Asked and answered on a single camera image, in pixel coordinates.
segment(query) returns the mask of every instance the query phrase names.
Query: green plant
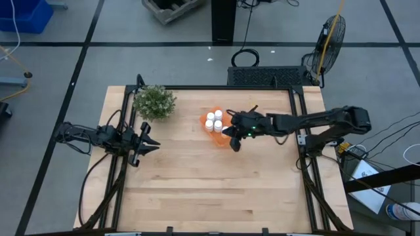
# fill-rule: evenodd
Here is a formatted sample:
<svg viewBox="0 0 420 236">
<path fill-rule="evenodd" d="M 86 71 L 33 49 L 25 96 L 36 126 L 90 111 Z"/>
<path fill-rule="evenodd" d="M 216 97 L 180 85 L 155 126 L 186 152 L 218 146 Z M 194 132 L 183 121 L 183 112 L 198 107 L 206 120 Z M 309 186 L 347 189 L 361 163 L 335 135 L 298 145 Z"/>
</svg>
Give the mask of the green plant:
<svg viewBox="0 0 420 236">
<path fill-rule="evenodd" d="M 176 99 L 164 86 L 151 85 L 135 96 L 133 107 L 147 121 L 162 120 L 174 112 Z"/>
</svg>

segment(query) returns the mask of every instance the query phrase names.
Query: wooden tabletop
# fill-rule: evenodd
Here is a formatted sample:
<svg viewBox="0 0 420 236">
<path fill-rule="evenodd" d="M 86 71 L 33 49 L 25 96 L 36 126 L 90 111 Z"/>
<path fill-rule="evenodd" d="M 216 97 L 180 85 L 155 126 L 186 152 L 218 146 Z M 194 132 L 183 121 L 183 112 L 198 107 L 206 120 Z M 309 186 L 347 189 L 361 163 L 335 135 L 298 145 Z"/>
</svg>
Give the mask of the wooden tabletop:
<svg viewBox="0 0 420 236">
<path fill-rule="evenodd" d="M 124 89 L 108 87 L 100 125 L 121 109 Z M 257 111 L 262 114 L 290 114 L 287 91 L 173 92 L 178 98 L 175 113 L 166 121 L 150 123 L 150 137 L 161 143 L 160 149 L 142 156 L 138 168 L 127 169 L 118 231 L 166 231 L 167 226 L 173 226 L 176 232 L 258 233 L 268 227 L 271 233 L 310 233 L 302 174 L 295 166 L 299 155 L 294 136 L 283 146 L 270 136 L 246 139 L 235 153 L 229 147 L 217 147 L 199 123 L 199 116 L 215 106 L 241 111 L 257 104 Z M 304 87 L 304 97 L 309 113 L 325 110 L 318 87 Z M 138 116 L 135 122 L 138 133 L 141 123 Z M 117 118 L 112 124 L 117 125 Z M 318 127 L 312 132 L 325 129 Z M 89 168 L 103 154 L 103 149 L 94 148 Z M 324 154 L 334 157 L 335 152 L 332 147 L 326 147 Z M 110 160 L 109 157 L 99 164 L 87 180 L 84 220 L 104 196 Z M 326 201 L 352 227 L 337 164 L 320 157 L 318 166 Z M 322 228 L 316 200 L 314 204 L 318 228 Z M 111 203 L 107 226 L 113 208 Z"/>
</svg>

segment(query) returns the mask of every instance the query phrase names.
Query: electric fan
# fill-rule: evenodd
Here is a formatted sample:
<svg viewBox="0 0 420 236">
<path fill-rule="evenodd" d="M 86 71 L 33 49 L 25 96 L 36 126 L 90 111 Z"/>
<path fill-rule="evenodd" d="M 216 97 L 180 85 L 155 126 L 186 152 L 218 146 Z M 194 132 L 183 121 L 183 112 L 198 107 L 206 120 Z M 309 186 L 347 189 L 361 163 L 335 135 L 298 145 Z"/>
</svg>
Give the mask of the electric fan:
<svg viewBox="0 0 420 236">
<path fill-rule="evenodd" d="M 310 79 L 313 85 L 319 85 L 321 88 L 325 86 L 324 74 L 326 74 L 333 67 L 334 62 L 339 55 L 341 45 L 343 44 L 344 34 L 346 31 L 346 21 L 340 15 L 338 15 L 337 22 L 335 23 L 334 28 L 332 28 L 334 18 L 335 16 L 328 18 L 327 22 L 322 27 L 321 34 L 318 38 L 318 42 L 316 42 L 315 49 L 311 53 L 305 54 L 301 60 L 301 65 L 303 66 L 305 58 L 308 58 L 306 61 L 306 65 L 310 67 L 310 69 L 307 70 L 304 73 L 304 75 Z M 329 38 L 329 41 L 327 42 L 327 38 L 331 30 L 333 30 L 333 32 L 331 34 L 331 37 Z M 325 45 L 326 48 L 324 60 L 321 62 L 322 52 L 324 50 Z M 311 73 L 314 73 L 315 75 L 321 75 L 321 85 L 318 80 L 318 77 L 314 79 Z"/>
</svg>

